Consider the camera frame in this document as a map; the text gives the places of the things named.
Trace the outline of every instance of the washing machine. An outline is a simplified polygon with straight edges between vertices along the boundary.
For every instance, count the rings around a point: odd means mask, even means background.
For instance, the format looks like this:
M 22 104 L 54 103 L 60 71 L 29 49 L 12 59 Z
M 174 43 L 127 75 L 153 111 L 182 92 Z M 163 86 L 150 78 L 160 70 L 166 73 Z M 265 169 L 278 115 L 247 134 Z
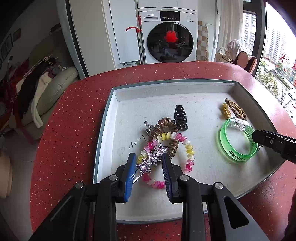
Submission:
M 146 64 L 196 60 L 197 11 L 139 8 Z

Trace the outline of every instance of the washing machine control panel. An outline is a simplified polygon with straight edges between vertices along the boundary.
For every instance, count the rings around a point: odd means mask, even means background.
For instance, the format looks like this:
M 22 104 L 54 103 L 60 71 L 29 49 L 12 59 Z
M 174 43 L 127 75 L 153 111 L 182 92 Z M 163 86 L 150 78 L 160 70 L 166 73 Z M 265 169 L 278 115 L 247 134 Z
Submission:
M 196 23 L 196 15 L 192 16 L 190 14 L 187 15 L 187 22 Z
M 161 21 L 180 21 L 180 13 L 173 11 L 160 11 Z

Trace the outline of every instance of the screw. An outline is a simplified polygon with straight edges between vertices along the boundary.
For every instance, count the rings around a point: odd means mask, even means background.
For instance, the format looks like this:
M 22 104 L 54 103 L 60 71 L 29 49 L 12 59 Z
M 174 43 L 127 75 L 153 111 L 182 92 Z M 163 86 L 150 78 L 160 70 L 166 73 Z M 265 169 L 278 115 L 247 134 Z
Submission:
M 76 184 L 75 184 L 75 187 L 76 187 L 77 189 L 80 189 L 80 188 L 83 187 L 83 183 L 76 183 Z
M 111 175 L 111 176 L 109 176 L 109 180 L 111 180 L 111 181 L 116 181 L 117 178 L 118 178 L 117 175 Z
M 222 183 L 215 183 L 215 188 L 222 189 L 223 188 L 223 184 Z
M 180 176 L 180 179 L 182 181 L 188 181 L 189 180 L 189 177 L 187 175 L 182 175 L 182 176 Z

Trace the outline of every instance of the speckled red table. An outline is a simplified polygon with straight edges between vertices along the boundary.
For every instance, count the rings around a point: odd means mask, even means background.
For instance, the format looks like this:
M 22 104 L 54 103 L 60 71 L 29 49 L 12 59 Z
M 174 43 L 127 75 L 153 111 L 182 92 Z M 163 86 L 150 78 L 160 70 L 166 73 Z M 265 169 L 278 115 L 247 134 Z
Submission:
M 76 182 L 92 182 L 97 137 L 112 87 L 188 78 L 239 81 L 263 108 L 277 131 L 296 138 L 296 128 L 278 101 L 255 78 L 236 65 L 213 62 L 149 64 L 86 78 L 68 87 L 40 141 L 30 192 L 33 231 Z M 296 187 L 295 176 L 296 165 L 286 161 L 268 180 L 240 199 L 270 240 L 283 237 Z M 121 241 L 180 240 L 181 221 L 121 224 L 118 225 L 118 233 Z

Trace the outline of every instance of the red knit ornament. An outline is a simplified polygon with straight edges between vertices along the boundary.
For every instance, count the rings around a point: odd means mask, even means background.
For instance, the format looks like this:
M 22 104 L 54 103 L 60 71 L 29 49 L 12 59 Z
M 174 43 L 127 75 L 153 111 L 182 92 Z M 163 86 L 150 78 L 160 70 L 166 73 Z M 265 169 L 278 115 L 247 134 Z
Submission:
M 177 36 L 176 36 L 176 32 L 175 31 L 171 31 L 169 30 L 166 34 L 166 36 L 164 37 L 164 39 L 169 42 L 169 43 L 174 43 L 178 40 Z

